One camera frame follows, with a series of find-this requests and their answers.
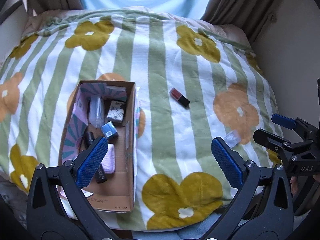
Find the black tube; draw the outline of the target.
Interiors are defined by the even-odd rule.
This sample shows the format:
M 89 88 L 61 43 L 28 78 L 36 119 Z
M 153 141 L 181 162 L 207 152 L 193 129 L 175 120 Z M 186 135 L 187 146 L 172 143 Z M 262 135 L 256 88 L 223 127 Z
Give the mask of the black tube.
M 108 150 L 107 139 L 101 136 L 95 138 L 92 132 L 86 132 L 84 134 L 84 145 L 88 152 L 88 156 L 82 166 L 86 184 L 89 184 L 93 177 L 97 184 L 106 182 L 107 177 L 101 162 Z

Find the small blue carton box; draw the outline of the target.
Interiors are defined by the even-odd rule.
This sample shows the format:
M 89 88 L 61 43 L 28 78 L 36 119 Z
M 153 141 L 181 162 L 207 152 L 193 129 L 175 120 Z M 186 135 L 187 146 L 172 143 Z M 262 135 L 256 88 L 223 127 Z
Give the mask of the small blue carton box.
M 118 137 L 118 131 L 111 121 L 105 123 L 100 129 L 107 140 L 112 140 Z

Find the red lipstick black cap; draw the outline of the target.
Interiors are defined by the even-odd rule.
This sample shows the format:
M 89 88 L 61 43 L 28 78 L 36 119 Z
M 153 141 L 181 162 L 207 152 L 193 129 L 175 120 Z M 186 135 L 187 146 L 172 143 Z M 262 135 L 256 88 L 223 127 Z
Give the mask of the red lipstick black cap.
M 179 102 L 183 107 L 188 108 L 190 101 L 182 95 L 176 88 L 172 88 L 170 90 L 170 95 L 177 101 Z

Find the pink soft pad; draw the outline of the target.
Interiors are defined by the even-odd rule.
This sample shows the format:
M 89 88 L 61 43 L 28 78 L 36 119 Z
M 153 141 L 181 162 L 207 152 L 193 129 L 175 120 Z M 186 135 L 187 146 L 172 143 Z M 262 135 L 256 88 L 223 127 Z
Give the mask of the pink soft pad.
M 114 144 L 108 144 L 108 150 L 101 162 L 106 174 L 113 174 L 116 169 L 115 147 Z

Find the small clear plastic wrapper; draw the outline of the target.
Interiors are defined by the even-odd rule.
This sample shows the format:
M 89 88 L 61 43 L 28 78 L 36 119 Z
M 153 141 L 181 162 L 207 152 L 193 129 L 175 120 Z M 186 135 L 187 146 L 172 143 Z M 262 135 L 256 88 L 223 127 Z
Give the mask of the small clear plastic wrapper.
M 234 148 L 241 141 L 241 137 L 237 130 L 232 130 L 223 137 L 224 142 L 229 148 Z

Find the pink striped box liner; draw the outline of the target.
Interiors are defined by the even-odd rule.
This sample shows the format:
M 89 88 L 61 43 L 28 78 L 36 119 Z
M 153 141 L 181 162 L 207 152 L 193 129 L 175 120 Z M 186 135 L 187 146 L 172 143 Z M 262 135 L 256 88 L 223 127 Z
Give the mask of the pink striped box liner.
M 112 86 L 99 81 L 79 83 L 62 134 L 60 145 L 62 160 L 74 159 L 79 153 L 80 142 L 88 126 L 89 101 L 93 96 L 122 102 L 127 100 L 125 87 Z

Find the clear plastic case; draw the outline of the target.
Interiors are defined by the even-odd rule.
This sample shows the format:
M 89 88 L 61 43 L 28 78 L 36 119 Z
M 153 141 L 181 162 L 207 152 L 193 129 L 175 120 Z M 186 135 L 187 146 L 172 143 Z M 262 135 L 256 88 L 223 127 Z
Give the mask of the clear plastic case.
M 104 100 L 100 96 L 92 96 L 89 104 L 89 123 L 95 128 L 100 128 L 105 123 Z

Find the brown cardboard box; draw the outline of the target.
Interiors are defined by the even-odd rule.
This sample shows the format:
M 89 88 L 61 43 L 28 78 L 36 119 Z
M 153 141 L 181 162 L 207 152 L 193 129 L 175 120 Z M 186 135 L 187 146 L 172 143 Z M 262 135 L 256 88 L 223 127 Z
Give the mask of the brown cardboard box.
M 81 168 L 76 182 L 93 208 L 131 212 L 136 194 L 136 137 L 139 104 L 136 85 L 129 81 L 81 80 L 69 102 L 60 146 L 60 163 L 81 152 L 102 150 L 97 171 Z

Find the striped floral blanket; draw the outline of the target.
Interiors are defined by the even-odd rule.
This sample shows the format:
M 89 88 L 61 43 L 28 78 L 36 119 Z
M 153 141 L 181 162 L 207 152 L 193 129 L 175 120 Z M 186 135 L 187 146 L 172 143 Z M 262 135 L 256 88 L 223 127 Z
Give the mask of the striped floral blanket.
M 272 124 L 276 100 L 251 48 L 208 23 L 146 9 L 48 11 L 29 18 L 1 64 L 1 172 L 23 192 L 37 164 L 60 164 L 69 102 L 81 80 L 136 85 L 134 208 L 98 212 L 113 229 L 184 228 L 229 204 L 236 190 L 210 145 L 232 130 L 245 160 L 279 163 L 253 140 L 260 128 L 282 131 Z

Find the brown right drape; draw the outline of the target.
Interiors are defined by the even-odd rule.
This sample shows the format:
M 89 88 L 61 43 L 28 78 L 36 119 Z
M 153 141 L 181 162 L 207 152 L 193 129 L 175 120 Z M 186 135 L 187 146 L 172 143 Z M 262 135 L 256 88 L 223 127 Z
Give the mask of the brown right drape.
M 213 25 L 233 24 L 253 43 L 267 27 L 282 0 L 209 0 L 202 20 Z

